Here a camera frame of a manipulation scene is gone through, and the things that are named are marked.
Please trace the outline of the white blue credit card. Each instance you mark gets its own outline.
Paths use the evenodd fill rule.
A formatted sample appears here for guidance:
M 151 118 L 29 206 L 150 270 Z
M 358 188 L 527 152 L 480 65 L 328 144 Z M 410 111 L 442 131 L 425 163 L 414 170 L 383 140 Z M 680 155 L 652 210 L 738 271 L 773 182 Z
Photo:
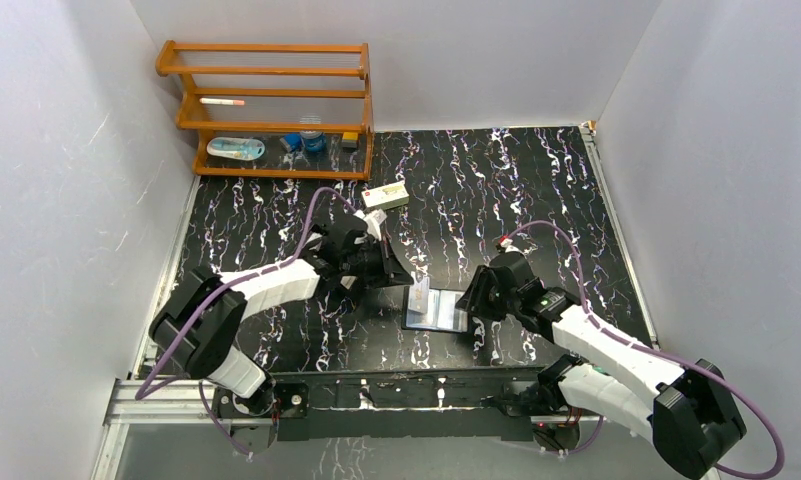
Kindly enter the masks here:
M 425 315 L 429 310 L 429 285 L 427 276 L 416 280 L 408 289 L 407 308 L 410 312 Z

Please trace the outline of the black card holder box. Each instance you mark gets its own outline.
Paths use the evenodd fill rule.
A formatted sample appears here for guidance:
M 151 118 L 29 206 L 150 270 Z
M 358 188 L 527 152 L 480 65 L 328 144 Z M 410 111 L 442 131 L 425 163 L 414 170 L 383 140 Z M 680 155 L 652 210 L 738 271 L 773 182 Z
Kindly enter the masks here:
M 345 302 L 356 305 L 367 290 L 367 282 L 359 276 L 343 275 L 323 279 L 316 297 L 329 309 L 337 309 Z

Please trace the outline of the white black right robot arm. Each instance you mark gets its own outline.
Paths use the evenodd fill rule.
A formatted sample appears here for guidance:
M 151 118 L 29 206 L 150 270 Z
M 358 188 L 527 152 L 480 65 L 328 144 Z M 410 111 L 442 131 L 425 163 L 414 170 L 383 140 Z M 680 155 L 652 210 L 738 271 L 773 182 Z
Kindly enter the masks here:
M 508 316 L 566 349 L 535 385 L 553 414 L 593 411 L 649 441 L 678 474 L 704 479 L 747 433 L 723 375 L 701 359 L 691 367 L 661 358 L 639 340 L 584 310 L 559 287 L 547 288 L 518 252 L 477 268 L 456 303 L 473 319 Z

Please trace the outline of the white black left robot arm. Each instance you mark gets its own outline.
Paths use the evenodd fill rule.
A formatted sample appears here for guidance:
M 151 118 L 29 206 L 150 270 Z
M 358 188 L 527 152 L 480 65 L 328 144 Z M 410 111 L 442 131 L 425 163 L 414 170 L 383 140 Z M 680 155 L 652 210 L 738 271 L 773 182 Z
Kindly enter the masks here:
M 262 416 L 273 407 L 274 381 L 236 347 L 241 322 L 291 302 L 356 302 L 369 290 L 412 284 L 383 221 L 380 210 L 342 214 L 310 226 L 292 259 L 235 273 L 197 267 L 170 295 L 148 335 L 190 379 L 229 390 L 247 414 Z

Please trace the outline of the white green red carton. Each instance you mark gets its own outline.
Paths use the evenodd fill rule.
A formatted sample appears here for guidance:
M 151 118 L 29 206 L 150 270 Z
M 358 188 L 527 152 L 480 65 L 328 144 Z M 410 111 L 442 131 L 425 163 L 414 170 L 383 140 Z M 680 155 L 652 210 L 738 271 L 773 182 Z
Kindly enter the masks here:
M 362 199 L 367 210 L 390 210 L 407 205 L 409 193 L 404 181 L 365 189 Z

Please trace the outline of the small yellow black block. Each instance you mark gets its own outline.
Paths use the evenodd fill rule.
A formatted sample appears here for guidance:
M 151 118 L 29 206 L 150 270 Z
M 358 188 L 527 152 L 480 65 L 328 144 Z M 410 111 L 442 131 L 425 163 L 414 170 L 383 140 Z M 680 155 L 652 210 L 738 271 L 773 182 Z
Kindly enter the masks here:
M 344 132 L 341 136 L 341 147 L 346 150 L 359 148 L 360 134 L 358 132 Z

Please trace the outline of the blue jar clear lid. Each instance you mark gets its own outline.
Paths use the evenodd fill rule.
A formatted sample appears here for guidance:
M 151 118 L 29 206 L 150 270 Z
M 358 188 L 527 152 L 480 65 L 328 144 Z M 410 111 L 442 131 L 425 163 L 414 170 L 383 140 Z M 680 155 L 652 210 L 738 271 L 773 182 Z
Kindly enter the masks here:
M 303 116 L 299 120 L 301 125 L 299 135 L 302 147 L 306 152 L 317 153 L 326 148 L 326 135 L 320 130 L 322 120 L 319 116 Z

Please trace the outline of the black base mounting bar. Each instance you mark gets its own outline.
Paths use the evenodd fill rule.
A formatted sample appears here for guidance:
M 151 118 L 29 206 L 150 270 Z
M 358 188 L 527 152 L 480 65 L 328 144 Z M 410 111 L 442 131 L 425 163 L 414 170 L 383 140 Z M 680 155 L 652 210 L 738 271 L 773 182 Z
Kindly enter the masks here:
M 593 433 L 598 417 L 554 406 L 538 391 L 541 369 L 300 372 L 278 374 L 267 406 L 218 387 L 213 413 L 236 435 L 262 428 L 270 442 L 341 437 L 495 437 L 573 448 Z

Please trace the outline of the small blue block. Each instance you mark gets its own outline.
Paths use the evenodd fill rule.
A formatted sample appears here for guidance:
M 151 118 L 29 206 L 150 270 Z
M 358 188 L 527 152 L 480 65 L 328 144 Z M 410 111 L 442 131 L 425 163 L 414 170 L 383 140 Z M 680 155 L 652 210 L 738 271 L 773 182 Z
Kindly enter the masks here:
M 302 137 L 298 133 L 284 135 L 280 139 L 280 144 L 286 152 L 299 151 L 302 148 Z

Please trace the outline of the blue white plastic package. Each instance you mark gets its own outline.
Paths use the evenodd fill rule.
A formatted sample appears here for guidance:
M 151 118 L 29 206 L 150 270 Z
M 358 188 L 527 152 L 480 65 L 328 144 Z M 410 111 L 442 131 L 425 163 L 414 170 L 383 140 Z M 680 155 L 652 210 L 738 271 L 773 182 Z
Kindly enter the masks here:
M 214 137 L 206 145 L 208 155 L 238 161 L 258 160 L 265 151 L 265 144 L 253 138 Z

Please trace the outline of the white pink marker pen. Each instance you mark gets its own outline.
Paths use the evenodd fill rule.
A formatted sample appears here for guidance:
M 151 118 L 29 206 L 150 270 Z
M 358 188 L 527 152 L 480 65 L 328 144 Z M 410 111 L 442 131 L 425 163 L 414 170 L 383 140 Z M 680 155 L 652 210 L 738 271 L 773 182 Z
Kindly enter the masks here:
M 202 105 L 212 105 L 212 106 L 245 106 L 245 100 L 241 99 L 225 99 L 225 98 L 212 98 L 212 97 L 201 97 L 199 99 Z

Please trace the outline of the aluminium frame rail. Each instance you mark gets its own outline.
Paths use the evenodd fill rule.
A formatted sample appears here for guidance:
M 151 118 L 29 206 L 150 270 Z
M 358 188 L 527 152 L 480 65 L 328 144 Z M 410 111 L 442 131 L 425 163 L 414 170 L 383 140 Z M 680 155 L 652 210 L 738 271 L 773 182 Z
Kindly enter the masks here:
M 138 400 L 140 380 L 115 383 L 93 479 L 211 479 L 248 456 L 215 427 L 215 386 L 176 380 Z

